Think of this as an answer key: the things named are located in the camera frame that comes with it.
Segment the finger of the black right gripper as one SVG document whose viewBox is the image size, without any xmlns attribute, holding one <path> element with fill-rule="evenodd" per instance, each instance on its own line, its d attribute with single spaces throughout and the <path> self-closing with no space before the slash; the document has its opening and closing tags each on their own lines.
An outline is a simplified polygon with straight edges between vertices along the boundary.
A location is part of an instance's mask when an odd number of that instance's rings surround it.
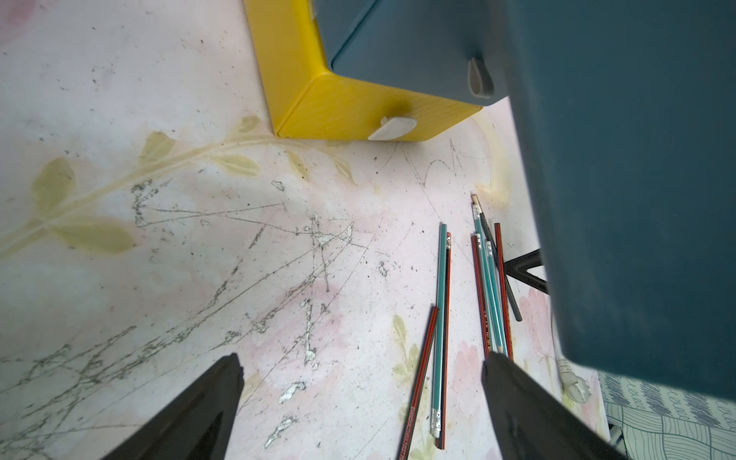
<svg viewBox="0 0 736 460">
<path fill-rule="evenodd" d="M 547 282 L 530 272 L 532 268 L 544 265 L 540 249 L 533 250 L 504 263 L 505 273 L 527 286 L 548 294 Z"/>
</svg>

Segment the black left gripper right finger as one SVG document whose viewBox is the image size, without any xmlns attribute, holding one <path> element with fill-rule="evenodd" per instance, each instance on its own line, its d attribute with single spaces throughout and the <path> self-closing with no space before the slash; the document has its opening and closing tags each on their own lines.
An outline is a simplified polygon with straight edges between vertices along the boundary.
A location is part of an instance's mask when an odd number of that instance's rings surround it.
<svg viewBox="0 0 736 460">
<path fill-rule="evenodd" d="M 621 459 L 623 455 L 503 354 L 481 374 L 503 459 Z"/>
</svg>

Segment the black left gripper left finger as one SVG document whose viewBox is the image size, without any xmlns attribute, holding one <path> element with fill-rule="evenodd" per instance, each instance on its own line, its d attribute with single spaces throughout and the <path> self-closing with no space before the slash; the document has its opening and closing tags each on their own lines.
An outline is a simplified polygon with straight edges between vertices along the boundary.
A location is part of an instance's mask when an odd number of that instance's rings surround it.
<svg viewBox="0 0 736 460">
<path fill-rule="evenodd" d="M 238 356 L 223 356 L 105 457 L 224 458 L 244 387 Z"/>
</svg>

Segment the teal drawer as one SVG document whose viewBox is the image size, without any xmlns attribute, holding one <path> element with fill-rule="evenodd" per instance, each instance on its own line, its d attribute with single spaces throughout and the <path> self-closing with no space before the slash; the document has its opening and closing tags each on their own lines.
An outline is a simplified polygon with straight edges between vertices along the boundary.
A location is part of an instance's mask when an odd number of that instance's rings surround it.
<svg viewBox="0 0 736 460">
<path fill-rule="evenodd" d="M 735 396 L 735 5 L 506 1 L 505 67 L 563 353 Z"/>
<path fill-rule="evenodd" d="M 508 95 L 500 7 L 475 0 L 312 4 L 335 74 L 472 105 Z"/>
</svg>

